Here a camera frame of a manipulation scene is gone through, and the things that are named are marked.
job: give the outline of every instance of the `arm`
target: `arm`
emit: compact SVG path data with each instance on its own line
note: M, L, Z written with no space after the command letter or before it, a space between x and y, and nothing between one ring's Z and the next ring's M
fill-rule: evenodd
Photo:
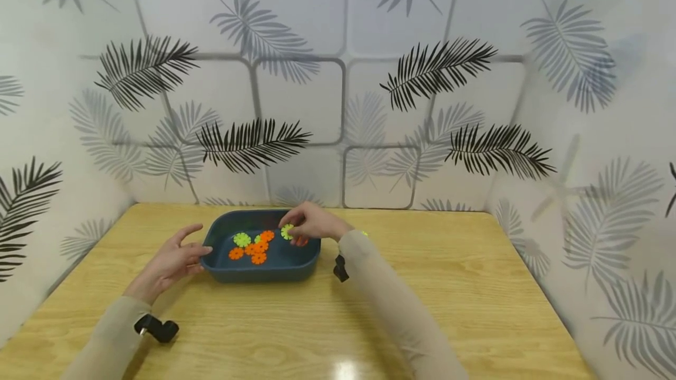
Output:
M356 283L384 328L396 342L417 380L466 380L444 332L414 292L397 276L377 248L345 220L313 203L286 213L280 226L292 223L292 244L302 237L333 238L345 257L350 281Z
M368 237L351 230L338 246L347 274L382 320L415 379L468 379L444 332Z
M141 344L134 324L147 313L150 313L149 304L129 296L119 297L103 314L89 342L61 379L122 379Z
M202 225L179 230L162 245L141 273L103 314L89 342L70 363L62 380L120 380L141 344L134 325L150 313L157 297L189 274L200 273L200 257L211 247L181 242Z

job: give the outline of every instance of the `left hand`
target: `left hand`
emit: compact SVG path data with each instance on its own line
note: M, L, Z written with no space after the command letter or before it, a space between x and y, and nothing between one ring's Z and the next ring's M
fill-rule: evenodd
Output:
M170 237L124 291L124 295L152 305L162 292L183 277L203 272L200 257L209 254L212 247L201 246L197 242L181 245L183 239L200 229L200 223L186 226Z

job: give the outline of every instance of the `orange gear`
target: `orange gear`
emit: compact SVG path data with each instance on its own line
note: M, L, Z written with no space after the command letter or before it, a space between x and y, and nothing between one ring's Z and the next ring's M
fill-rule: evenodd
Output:
M232 250L230 250L230 253L228 253L228 257L230 257L231 260L239 260L243 256L244 250L242 250L241 248L232 248Z
M244 248L244 254L246 254L246 255L248 255L248 256L254 255L254 254L255 254L254 246L255 246L254 243L250 243L249 245L247 245L247 246Z
M270 246L265 241L261 241L259 243L254 243L253 244L253 252L254 252L254 254L262 254L263 252L266 252L269 247Z
M275 237L275 233L272 232L272 230L266 230L265 232L261 233L261 240L265 242L270 242L272 241L272 238Z
M252 263L255 264L255 265L263 264L263 263L265 263L265 260L267 260L267 259L268 259L268 255L264 252L252 255Z

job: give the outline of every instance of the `wrist strap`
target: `wrist strap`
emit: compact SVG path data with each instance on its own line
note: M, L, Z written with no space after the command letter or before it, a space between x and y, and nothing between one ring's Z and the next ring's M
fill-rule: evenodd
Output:
M141 336L149 332L160 344L168 344L178 334L178 325L171 320L162 324L152 314L146 314L134 324L134 330Z

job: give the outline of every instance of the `right hand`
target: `right hand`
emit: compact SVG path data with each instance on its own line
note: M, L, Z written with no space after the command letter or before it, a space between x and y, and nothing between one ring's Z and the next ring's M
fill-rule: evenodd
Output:
M354 229L345 220L308 201L286 213L279 222L279 227L287 223L295 226L289 229L289 234L293 237L292 245L302 236L332 238L338 242L343 235Z

